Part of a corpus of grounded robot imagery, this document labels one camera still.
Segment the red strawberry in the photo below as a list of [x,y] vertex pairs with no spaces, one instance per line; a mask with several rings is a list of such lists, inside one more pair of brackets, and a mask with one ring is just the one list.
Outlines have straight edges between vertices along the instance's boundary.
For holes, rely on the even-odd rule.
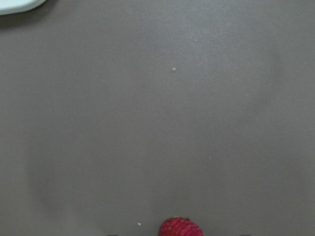
[[159,228],[159,236],[204,236],[201,228],[188,218],[179,216],[163,221]]

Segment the cream rabbit tray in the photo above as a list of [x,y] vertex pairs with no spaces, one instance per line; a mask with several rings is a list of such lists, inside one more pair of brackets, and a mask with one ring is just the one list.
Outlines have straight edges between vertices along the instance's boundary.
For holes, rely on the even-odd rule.
[[32,10],[46,0],[0,0],[0,15],[9,15]]

